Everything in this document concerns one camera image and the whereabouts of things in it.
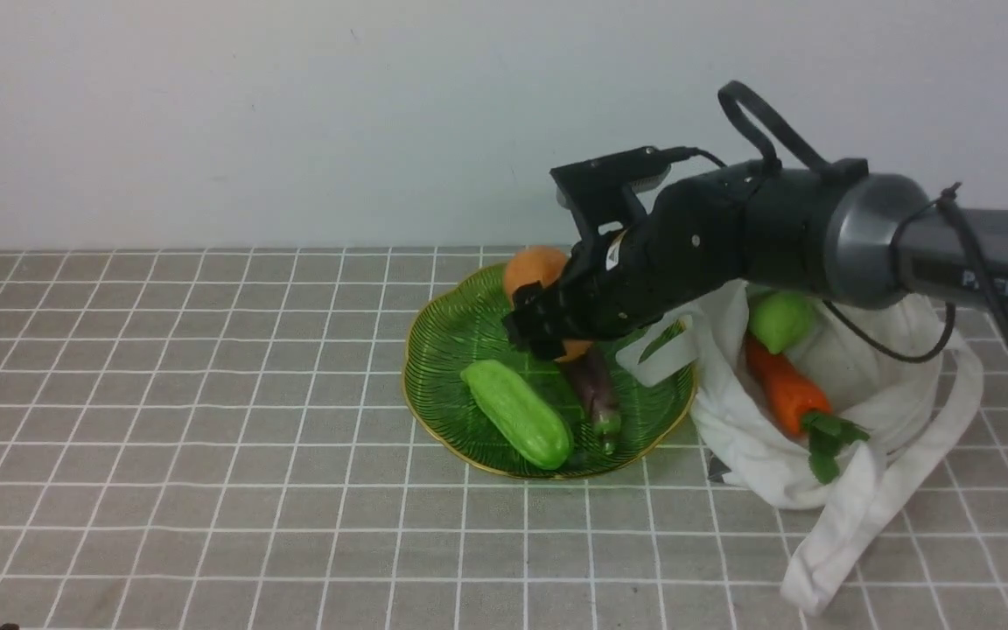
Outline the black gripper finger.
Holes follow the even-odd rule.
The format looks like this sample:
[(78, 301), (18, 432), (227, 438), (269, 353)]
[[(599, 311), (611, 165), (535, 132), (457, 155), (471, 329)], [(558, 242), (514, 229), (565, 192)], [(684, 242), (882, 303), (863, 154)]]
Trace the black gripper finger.
[(509, 343), (539, 360), (562, 359), (568, 316), (557, 283), (524, 284), (513, 292), (512, 303), (512, 311), (501, 320)]

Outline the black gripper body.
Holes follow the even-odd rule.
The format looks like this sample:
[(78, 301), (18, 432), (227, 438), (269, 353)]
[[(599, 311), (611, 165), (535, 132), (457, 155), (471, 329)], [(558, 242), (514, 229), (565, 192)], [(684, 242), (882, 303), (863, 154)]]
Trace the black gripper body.
[(661, 190), (647, 219), (630, 227), (578, 279), (549, 291), (548, 330), (611, 340), (649, 326), (748, 268), (743, 235), (753, 177), (713, 171)]

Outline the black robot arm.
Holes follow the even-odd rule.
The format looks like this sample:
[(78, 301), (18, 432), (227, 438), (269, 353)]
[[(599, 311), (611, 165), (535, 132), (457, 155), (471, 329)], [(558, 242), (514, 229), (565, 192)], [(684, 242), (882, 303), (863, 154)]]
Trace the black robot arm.
[(516, 347), (555, 359), (568, 340), (626, 338), (735, 280), (859, 310), (908, 294), (987, 310), (991, 287), (1008, 312), (1008, 210), (960, 208), (979, 274), (942, 214), (953, 204), (897, 174), (840, 184), (716, 169), (661, 188), (625, 230), (580, 241), (568, 271), (503, 324)]

